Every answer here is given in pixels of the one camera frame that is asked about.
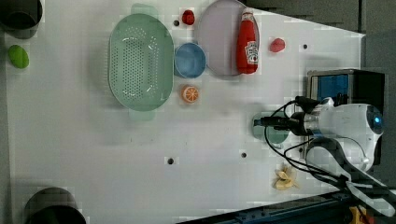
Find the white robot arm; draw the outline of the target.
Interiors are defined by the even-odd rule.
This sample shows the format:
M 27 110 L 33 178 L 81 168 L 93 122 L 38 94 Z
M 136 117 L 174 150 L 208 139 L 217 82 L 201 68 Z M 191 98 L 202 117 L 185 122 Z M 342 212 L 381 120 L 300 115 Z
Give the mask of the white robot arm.
M 344 190 L 385 217 L 395 216 L 395 189 L 368 174 L 375 161 L 375 148 L 382 137 L 384 120 L 373 105 L 336 105 L 297 96 L 291 101 L 301 108 L 288 116 L 282 105 L 269 116 L 254 119 L 254 127 L 273 128 L 305 137 L 305 156 L 297 161 L 279 155 L 290 166 L 315 179 Z

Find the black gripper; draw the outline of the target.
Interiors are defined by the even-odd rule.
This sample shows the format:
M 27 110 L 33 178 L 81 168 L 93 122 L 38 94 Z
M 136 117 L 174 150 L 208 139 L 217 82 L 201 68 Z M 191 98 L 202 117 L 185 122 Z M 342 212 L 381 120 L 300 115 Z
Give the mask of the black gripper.
M 277 120 L 271 117 L 263 117 L 253 121 L 254 126 L 275 126 L 279 131 L 290 131 L 297 136 L 308 136 L 308 131 L 304 127 L 304 112 L 296 112 L 290 118 L 280 118 Z

